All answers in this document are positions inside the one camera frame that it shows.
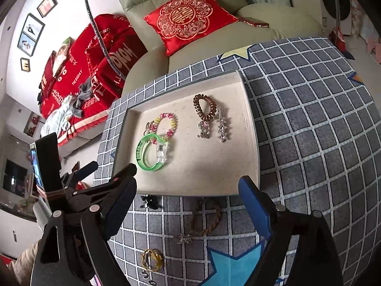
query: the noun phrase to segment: gold bracelet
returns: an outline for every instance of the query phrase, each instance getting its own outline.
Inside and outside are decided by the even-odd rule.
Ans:
[[[146,249],[142,256],[142,267],[150,272],[157,272],[163,267],[163,257],[158,249]],[[155,260],[155,264],[149,267],[149,259]]]

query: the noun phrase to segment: yellow star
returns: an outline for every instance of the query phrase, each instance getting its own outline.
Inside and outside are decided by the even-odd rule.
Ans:
[[[228,58],[228,57],[236,55],[237,57],[241,57],[241,58],[244,58],[244,59],[249,61],[250,60],[250,58],[249,58],[249,48],[252,47],[252,46],[253,45],[249,45],[249,46],[241,47],[241,48],[238,48],[238,49],[234,49],[232,51],[228,51],[228,52],[222,54],[218,60],[220,61],[222,59],[225,59],[225,58]]]

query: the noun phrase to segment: framed photo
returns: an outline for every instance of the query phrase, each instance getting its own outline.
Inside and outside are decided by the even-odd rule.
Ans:
[[[22,28],[22,32],[37,42],[44,27],[45,24],[43,22],[38,20],[32,14],[28,14]]]
[[[44,27],[45,24],[43,22],[32,14],[28,14],[22,27],[17,47],[29,57],[32,57]]]
[[[37,129],[37,125],[39,124],[40,118],[41,117],[39,117],[39,115],[36,113],[32,112],[30,114],[29,119],[24,128],[24,133],[26,135],[30,136],[31,138],[34,136]]]
[[[26,34],[21,33],[17,47],[26,53],[29,57],[32,57],[34,49],[36,48],[36,42]]]
[[[39,7],[37,7],[37,10],[39,11],[41,17],[44,18],[53,8],[55,8],[57,4],[58,3],[56,0],[44,0],[41,2]]]
[[[21,70],[24,72],[30,72],[30,60],[27,58],[21,58]]]

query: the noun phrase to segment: small display screen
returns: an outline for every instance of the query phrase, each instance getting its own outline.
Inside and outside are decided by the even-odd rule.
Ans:
[[[42,184],[42,179],[41,179],[41,173],[40,173],[40,167],[39,167],[39,161],[37,159],[37,152],[35,149],[32,149],[30,151],[31,155],[32,155],[32,162],[33,162],[33,168],[34,168],[34,175],[36,176],[36,183],[37,185],[43,189],[44,189],[44,185]]]

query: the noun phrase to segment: silver pendant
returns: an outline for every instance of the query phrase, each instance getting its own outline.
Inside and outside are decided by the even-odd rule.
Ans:
[[[197,135],[198,138],[208,139],[209,138],[209,124],[205,121],[199,123],[200,134]]]
[[[182,242],[184,242],[185,244],[192,243],[192,235],[182,235],[179,233],[178,235],[175,235],[172,239],[177,244],[181,244]]]
[[[227,126],[226,126],[226,119],[224,117],[224,112],[222,110],[222,107],[217,107],[217,113],[218,113],[218,133],[220,134],[218,138],[221,140],[222,143],[224,143],[229,138],[227,137]]]

